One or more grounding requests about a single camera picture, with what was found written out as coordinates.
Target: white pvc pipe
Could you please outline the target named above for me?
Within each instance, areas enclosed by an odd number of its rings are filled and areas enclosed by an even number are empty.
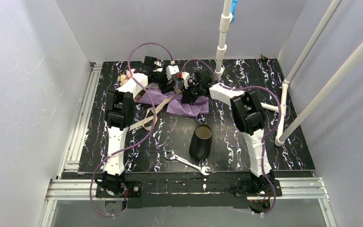
[[[223,74],[222,68],[222,61],[225,55],[225,48],[226,48],[226,32],[229,29],[230,21],[232,20],[233,16],[230,13],[230,9],[232,7],[233,0],[225,0],[223,4],[223,13],[220,20],[219,25],[219,44],[216,50],[216,68],[215,74],[218,78],[220,78]]]
[[[284,142],[290,134],[310,115],[310,113],[318,106],[318,104],[329,94],[329,92],[343,79],[345,75],[363,58],[363,41],[348,56],[340,68],[333,74],[329,81],[323,86],[318,94],[310,101],[304,110],[296,117],[292,124],[280,136],[279,141]]]
[[[219,45],[218,45],[218,47],[220,49],[223,49],[225,47],[225,43],[226,43],[226,32],[220,32],[220,34],[219,34]]]
[[[232,7],[233,0],[225,0],[223,3],[223,15],[228,16],[230,13],[230,8]]]
[[[271,111],[276,112],[276,113],[279,112],[279,109],[277,108],[277,106],[269,105],[269,104],[266,104],[266,103],[261,103],[261,106],[264,109],[271,110]]]
[[[281,109],[282,112],[279,113],[281,115],[281,117],[280,117],[280,123],[277,126],[277,131],[276,131],[276,139],[275,139],[275,144],[276,145],[278,143],[277,139],[279,139],[279,137],[282,135],[283,129],[285,127],[286,98],[287,98],[287,88],[288,87],[289,87],[288,84],[282,83],[282,98],[280,99],[280,109]]]
[[[326,23],[328,22],[329,18],[332,16],[333,12],[335,11],[337,5],[341,0],[332,0],[328,9],[326,10],[325,14],[323,15],[322,19],[318,23],[318,26],[315,28],[315,31],[312,33],[310,39],[308,40],[307,44],[305,45],[304,49],[302,50],[300,56],[298,57],[297,61],[295,62],[292,70],[290,70],[289,75],[285,78],[287,83],[290,83],[292,77],[297,72],[298,68],[300,67],[301,63],[303,62],[304,58],[307,56],[308,52],[310,51],[311,47],[314,45],[315,41],[317,40],[318,36],[322,32],[323,28],[325,27]]]

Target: glass panel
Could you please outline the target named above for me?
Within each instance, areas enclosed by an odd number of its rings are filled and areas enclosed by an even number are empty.
[[[104,211],[104,201],[95,201]],[[110,213],[120,211],[121,202],[107,202]],[[58,201],[53,227],[95,226],[253,226],[253,227],[324,227],[320,204],[312,200],[278,200],[273,211],[261,218],[230,207],[151,207],[128,209],[116,218],[99,215],[90,201]]]

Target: cable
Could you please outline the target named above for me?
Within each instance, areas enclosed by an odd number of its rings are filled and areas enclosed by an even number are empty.
[[[113,197],[121,197],[122,195],[124,195],[125,194],[125,192],[128,190],[128,188],[126,188],[126,186],[124,186],[124,189],[123,189],[123,192],[122,192],[122,194],[120,194],[120,195],[113,195]]]
[[[137,48],[135,48],[132,52],[131,52],[131,54],[130,54],[130,56],[129,56],[129,60],[128,60],[128,62],[127,62],[127,66],[128,66],[128,68],[129,68],[129,71],[130,71],[130,75],[131,75],[131,78],[136,82],[136,84],[138,84],[147,94],[148,94],[148,98],[149,98],[149,100],[151,101],[151,105],[152,105],[152,112],[153,112],[153,122],[155,122],[155,120],[156,120],[156,113],[155,113],[155,104],[154,104],[154,101],[152,100],[152,97],[151,97],[151,95],[149,94],[149,92],[147,92],[147,89],[142,85],[142,84],[140,84],[136,79],[134,79],[133,78],[133,72],[131,71],[131,67],[130,67],[130,60],[131,60],[131,56],[133,55],[133,53],[138,49],[138,48],[140,48],[141,46],[144,46],[144,45],[148,45],[148,44],[154,44],[154,45],[158,45],[158,46],[161,46],[161,47],[163,47],[162,45],[160,45],[160,44],[157,44],[157,43],[145,43],[145,44],[142,44],[142,45],[140,45],[140,46],[138,46]],[[170,54],[170,52],[165,48],[165,47],[163,47],[168,53],[169,53],[169,56],[170,56],[170,58],[173,60],[173,57],[172,57],[172,55]],[[107,215],[107,214],[104,214],[104,213],[102,213],[102,212],[100,212],[99,210],[98,210],[98,208],[95,206],[95,204],[94,204],[94,201],[93,201],[93,197],[92,197],[92,188],[93,188],[93,183],[94,183],[94,179],[95,179],[95,174],[96,174],[96,172],[98,171],[98,169],[111,157],[111,156],[113,156],[113,155],[116,155],[117,153],[119,153],[119,152],[122,152],[122,151],[125,151],[125,150],[128,150],[128,149],[132,149],[132,148],[135,148],[135,147],[137,147],[138,145],[140,145],[142,142],[144,142],[148,137],[149,137],[149,135],[151,135],[151,133],[152,133],[152,131],[153,131],[153,129],[154,129],[154,127],[151,127],[151,129],[149,130],[149,132],[145,135],[145,137],[142,139],[142,140],[140,140],[138,143],[136,143],[136,144],[134,144],[134,145],[131,145],[131,146],[129,146],[129,147],[126,147],[126,148],[123,148],[123,149],[120,149],[120,150],[118,150],[118,151],[115,151],[115,152],[113,152],[112,154],[110,154],[110,155],[108,155],[108,157],[106,157],[106,158],[104,158],[97,166],[96,166],[96,168],[95,168],[95,170],[94,170],[94,172],[93,172],[93,176],[92,176],[92,178],[91,178],[91,183],[90,183],[90,190],[89,190],[89,197],[90,197],[90,201],[91,201],[91,204],[92,204],[92,206],[93,206],[93,208],[96,210],[96,212],[98,213],[98,214],[100,214],[100,215],[102,215],[102,216],[104,216],[104,217],[108,217],[108,218],[111,218],[111,217],[115,217],[115,216],[118,216],[118,215],[120,215],[121,213],[123,213],[126,209],[124,209],[124,210],[122,210],[121,212],[119,212],[119,213],[117,213],[117,214],[112,214],[112,215]]]
[[[272,197],[272,190],[269,190],[269,198],[267,199],[267,201],[270,200],[270,197]]]
[[[124,203],[126,204],[127,206],[127,196],[129,194],[129,189],[127,189],[127,192],[126,192],[126,195],[124,196]]]
[[[261,202],[263,202],[267,198],[267,196],[268,196],[268,192],[265,193],[265,197],[261,200]]]
[[[183,65],[183,67],[181,68],[180,73],[182,73],[184,71],[184,68],[186,67],[187,63],[189,63],[190,61],[199,61],[199,62],[203,63],[209,69],[209,71],[211,71],[212,74],[218,79],[218,81],[220,81],[220,78],[216,75],[216,73],[212,70],[212,68],[208,64],[206,64],[203,60],[200,60],[200,59],[190,59],[190,60],[186,61]]]

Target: black table top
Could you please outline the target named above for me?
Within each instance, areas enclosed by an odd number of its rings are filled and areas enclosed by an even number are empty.
[[[176,61],[181,69],[185,61]],[[214,60],[205,60],[213,69]],[[225,60],[223,61],[225,72],[222,79],[225,85],[231,87],[263,86],[275,92],[280,98],[283,75],[276,59],[267,61],[259,59]],[[132,68],[138,68],[141,62],[133,61]],[[107,128],[104,122],[104,104],[106,91],[109,87],[118,87],[117,78],[125,74],[127,62],[104,62],[99,78],[94,105],[91,112],[86,141],[83,147],[79,172],[92,172],[96,165],[108,153]],[[202,68],[202,64],[191,62],[186,71],[192,74]],[[270,95],[258,91],[262,102],[276,105]],[[285,128],[296,117],[290,96],[287,97],[287,113]],[[135,121],[142,120],[150,105],[138,104]],[[277,120],[277,114],[266,110],[268,122],[267,133]],[[215,101],[209,101],[209,114],[200,114],[196,118],[174,115],[166,112],[166,107],[157,115],[158,122],[152,135],[139,147],[125,151],[124,163],[126,172],[196,172],[176,161],[168,161],[164,158],[165,149],[174,149],[177,154],[196,164],[206,165],[211,171],[249,171],[250,159],[246,144],[240,132],[236,129],[230,107]],[[200,123],[206,123],[212,127],[213,143],[210,156],[203,161],[193,160],[189,155],[189,144],[193,131]],[[129,131],[126,137],[126,146],[140,141],[147,131],[143,128]],[[266,149],[269,163],[274,170],[314,170],[315,166],[311,158],[308,146],[301,128],[286,140],[281,147],[274,145],[276,132],[266,140]]]

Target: white wall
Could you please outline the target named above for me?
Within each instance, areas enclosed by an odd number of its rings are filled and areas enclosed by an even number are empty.
[[[57,0],[88,60],[127,60],[146,42],[175,59],[214,59],[224,0]],[[241,0],[225,58],[277,58],[306,0]],[[168,59],[159,47],[133,56]]]
[[[302,14],[306,13],[300,15],[286,42],[299,41],[300,47],[290,45],[280,54],[285,75],[317,25],[313,19],[320,19],[327,8],[323,5],[323,10],[312,11],[315,2],[308,0]],[[292,79],[290,95],[297,112],[362,40],[363,0],[342,0]],[[302,130],[338,226],[363,226],[363,59],[303,122]]]
[[[88,73],[55,1],[0,0],[0,227],[39,225]]]

